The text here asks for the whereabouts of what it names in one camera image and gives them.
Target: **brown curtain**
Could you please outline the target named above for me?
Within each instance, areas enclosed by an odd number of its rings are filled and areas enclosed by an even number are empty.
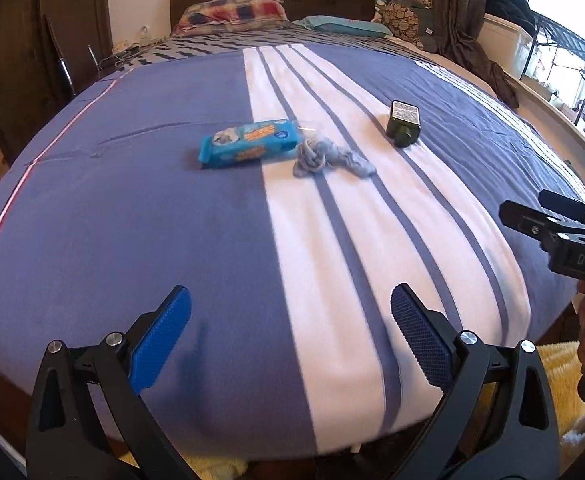
[[[437,52],[486,81],[501,101],[517,109],[519,100],[503,69],[490,61],[477,37],[485,0],[432,0]]]

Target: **silver bolt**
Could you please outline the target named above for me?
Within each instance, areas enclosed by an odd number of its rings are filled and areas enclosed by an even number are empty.
[[[521,348],[523,349],[524,352],[527,352],[528,354],[532,354],[535,351],[534,343],[528,340],[521,342]]]
[[[112,332],[106,336],[106,344],[108,346],[117,346],[124,340],[124,336],[119,332]]]
[[[55,339],[54,341],[50,341],[48,343],[48,352],[51,354],[56,354],[59,350],[61,350],[61,341]]]
[[[474,345],[477,342],[477,335],[473,332],[461,332],[461,340],[466,345]]]

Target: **blue blanket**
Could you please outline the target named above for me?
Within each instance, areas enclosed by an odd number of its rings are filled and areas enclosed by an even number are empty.
[[[405,150],[383,136],[394,99],[421,112]],[[200,169],[202,137],[280,118],[378,174]],[[419,60],[307,43],[116,73],[0,181],[0,372],[30,392],[50,340],[94,344],[182,284],[191,322],[143,394],[178,450],[282,458],[372,440],[441,395],[391,320],[395,285],[491,344],[538,338],[569,303],[573,280],[498,219],[542,189],[585,198],[526,123]]]

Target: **teal pillow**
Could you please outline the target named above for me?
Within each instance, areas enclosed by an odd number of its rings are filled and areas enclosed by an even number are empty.
[[[335,18],[334,16],[309,16],[294,23],[308,30],[320,30],[321,32],[339,32],[341,34],[368,36],[371,38],[392,36],[390,29],[381,23],[347,20],[345,18]]]

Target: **wet wipes package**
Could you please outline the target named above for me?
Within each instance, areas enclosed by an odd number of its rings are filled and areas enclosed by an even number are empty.
[[[301,139],[293,121],[245,124],[205,137],[199,162],[204,168],[222,168],[252,158],[276,156],[294,150]]]

